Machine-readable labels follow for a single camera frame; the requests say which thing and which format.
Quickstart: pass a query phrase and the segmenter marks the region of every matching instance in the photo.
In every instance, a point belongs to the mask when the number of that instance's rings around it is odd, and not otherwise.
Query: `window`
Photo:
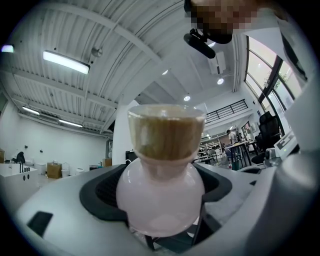
[[[256,94],[257,98],[259,98],[259,96],[262,94],[262,90],[249,74],[246,76],[246,81],[251,87],[251,91],[253,91],[253,93]]]
[[[292,68],[285,61],[283,61],[281,65],[279,75],[282,77],[293,96],[297,98],[302,90]]]
[[[249,121],[246,122],[246,124],[244,126],[242,126],[242,132],[243,132],[243,136],[244,137],[247,137],[248,133],[247,133],[247,130],[250,130],[250,123]]]
[[[280,119],[280,122],[282,124],[282,127],[284,129],[284,133],[285,134],[288,133],[291,128],[287,122],[287,119],[285,118],[285,111],[280,104],[279,98],[273,92],[271,92],[269,94],[268,98],[270,99],[273,107],[275,108],[275,111],[276,111],[276,113]]]
[[[271,68],[252,52],[249,52],[248,73],[261,88],[266,87]]]
[[[299,82],[291,69],[271,49],[248,37],[248,63],[245,83],[265,112],[278,116],[281,133],[290,130],[285,111],[301,93]]]
[[[285,110],[290,108],[291,105],[294,103],[294,100],[291,98],[288,90],[279,79],[275,83],[273,89],[275,90],[278,97],[281,99],[281,102],[283,103]]]
[[[250,50],[259,55],[260,58],[265,60],[270,66],[275,64],[277,55],[264,44],[253,39],[252,37],[249,37],[249,45]]]

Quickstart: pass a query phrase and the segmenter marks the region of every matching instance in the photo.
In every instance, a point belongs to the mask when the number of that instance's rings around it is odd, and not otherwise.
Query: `floor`
[[[39,175],[38,176],[39,189],[49,184],[50,182],[54,182],[56,180],[57,180],[56,178],[47,178],[47,176],[45,175]]]

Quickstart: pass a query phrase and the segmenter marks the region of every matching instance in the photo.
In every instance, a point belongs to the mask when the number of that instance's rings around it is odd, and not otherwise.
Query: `person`
[[[239,141],[242,142],[244,140],[244,138],[242,137],[242,133],[239,132]]]
[[[232,145],[238,142],[237,134],[234,131],[227,130],[226,133],[228,134],[230,143]]]

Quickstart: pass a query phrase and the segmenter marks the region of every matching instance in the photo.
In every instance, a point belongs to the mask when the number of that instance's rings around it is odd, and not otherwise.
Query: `railing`
[[[231,105],[220,108],[216,111],[212,111],[206,115],[206,124],[225,118],[227,116],[238,113],[247,109],[248,106],[244,99],[239,100]]]

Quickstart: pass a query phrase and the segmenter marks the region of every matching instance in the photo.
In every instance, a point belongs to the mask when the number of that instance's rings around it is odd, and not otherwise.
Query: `white machine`
[[[275,156],[283,161],[298,145],[294,132],[291,130],[283,136],[276,144]]]
[[[39,189],[38,170],[18,163],[0,164],[0,194],[9,213],[14,213]]]

